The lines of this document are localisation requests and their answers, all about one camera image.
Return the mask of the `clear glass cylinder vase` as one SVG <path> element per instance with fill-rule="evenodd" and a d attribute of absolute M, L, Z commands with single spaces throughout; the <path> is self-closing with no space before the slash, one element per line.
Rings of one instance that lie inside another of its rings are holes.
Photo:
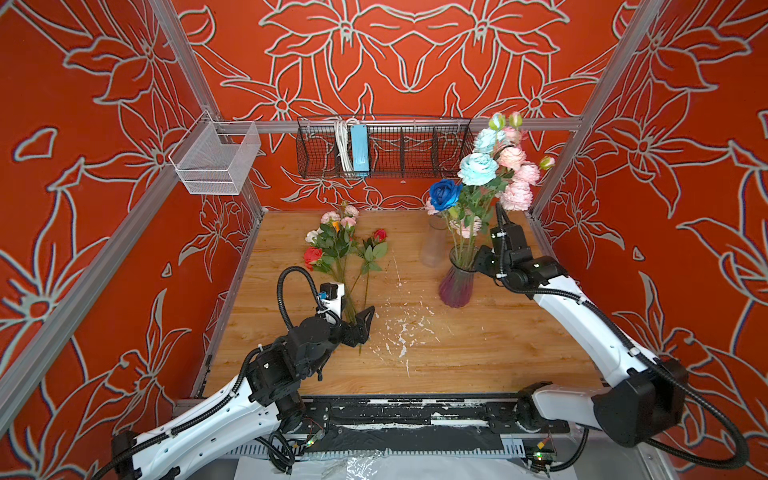
<path fill-rule="evenodd" d="M 448 241 L 445 220 L 438 215 L 430 216 L 420 252 L 421 263 L 430 268 L 440 266 L 448 258 Z"/>

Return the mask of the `dark blue rose stem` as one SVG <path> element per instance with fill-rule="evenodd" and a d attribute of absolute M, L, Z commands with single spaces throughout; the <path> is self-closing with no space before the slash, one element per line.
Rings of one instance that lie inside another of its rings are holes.
<path fill-rule="evenodd" d="M 438 210 L 444 210 L 456 204 L 468 208 L 464 185 L 453 180 L 443 179 L 434 183 L 429 189 L 429 198 Z"/>

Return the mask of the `light blue peony stem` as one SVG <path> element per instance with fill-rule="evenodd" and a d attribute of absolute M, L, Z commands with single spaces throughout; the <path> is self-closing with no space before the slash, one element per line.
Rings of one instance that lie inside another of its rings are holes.
<path fill-rule="evenodd" d="M 475 136 L 472 152 L 459 164 L 458 177 L 460 183 L 464 185 L 463 193 L 467 198 L 467 209 L 482 220 L 475 247 L 480 236 L 488 228 L 491 204 L 502 185 L 498 174 L 500 166 L 494 155 L 497 148 L 497 133 L 505 124 L 504 115 L 493 114 L 488 121 L 488 127 Z"/>

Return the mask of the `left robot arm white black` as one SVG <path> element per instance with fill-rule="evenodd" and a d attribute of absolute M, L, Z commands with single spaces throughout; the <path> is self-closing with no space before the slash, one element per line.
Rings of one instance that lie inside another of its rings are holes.
<path fill-rule="evenodd" d="M 300 324 L 292 322 L 284 300 L 284 282 L 291 273 L 307 280 L 315 303 L 314 315 Z M 345 321 L 344 286 L 317 285 L 299 266 L 281 272 L 276 298 L 284 335 L 251 350 L 228 384 L 180 416 L 143 434 L 115 436 L 112 458 L 95 478 L 114 473 L 120 479 L 187 479 L 246 442 L 268 443 L 297 428 L 305 419 L 301 383 L 320 378 L 339 346 L 365 344 L 375 309 L 369 306 L 353 322 Z"/>

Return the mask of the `red rose stem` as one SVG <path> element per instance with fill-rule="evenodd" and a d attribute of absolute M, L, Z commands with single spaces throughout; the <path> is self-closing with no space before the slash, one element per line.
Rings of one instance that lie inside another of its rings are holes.
<path fill-rule="evenodd" d="M 385 229 L 377 229 L 362 244 L 360 253 L 363 259 L 361 274 L 365 277 L 364 306 L 367 306 L 370 273 L 382 270 L 378 261 L 388 252 L 387 238 Z"/>

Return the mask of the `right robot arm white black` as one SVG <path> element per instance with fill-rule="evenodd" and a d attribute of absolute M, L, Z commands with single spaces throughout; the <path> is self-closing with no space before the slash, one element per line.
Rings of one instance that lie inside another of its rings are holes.
<path fill-rule="evenodd" d="M 475 269 L 547 311 L 588 354 L 605 382 L 598 390 L 569 389 L 551 382 L 526 387 L 513 414 L 521 428 L 536 432 L 550 421 L 567 421 L 586 431 L 601 431 L 622 447 L 644 443 L 707 468 L 735 470 L 748 463 L 744 435 L 690 387 L 683 365 L 675 359 L 663 360 L 634 341 L 588 299 L 557 260 L 532 255 L 522 227 L 501 206 L 495 214 L 492 243 L 478 250 Z M 687 401 L 723 426 L 734 444 L 729 457 L 700 457 L 658 441 L 658 435 L 681 424 Z"/>

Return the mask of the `pink peony flower stem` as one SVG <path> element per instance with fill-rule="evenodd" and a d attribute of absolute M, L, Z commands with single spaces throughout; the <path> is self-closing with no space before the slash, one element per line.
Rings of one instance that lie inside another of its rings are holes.
<path fill-rule="evenodd" d="M 444 210 L 438 210 L 428 198 L 425 202 L 428 215 L 440 218 L 448 228 L 453 242 L 451 258 L 460 268 L 470 270 L 475 256 L 475 241 L 482 227 L 482 220 L 471 210 L 456 204 Z"/>

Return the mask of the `purple glass fluted vase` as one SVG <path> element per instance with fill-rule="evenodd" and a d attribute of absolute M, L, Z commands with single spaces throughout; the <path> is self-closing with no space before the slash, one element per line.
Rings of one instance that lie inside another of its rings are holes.
<path fill-rule="evenodd" d="M 438 289 L 441 301 L 451 308 L 466 306 L 473 295 L 474 279 L 477 274 L 475 260 L 479 248 L 475 247 L 468 261 L 460 259 L 456 248 L 449 255 L 450 268 L 441 281 Z"/>

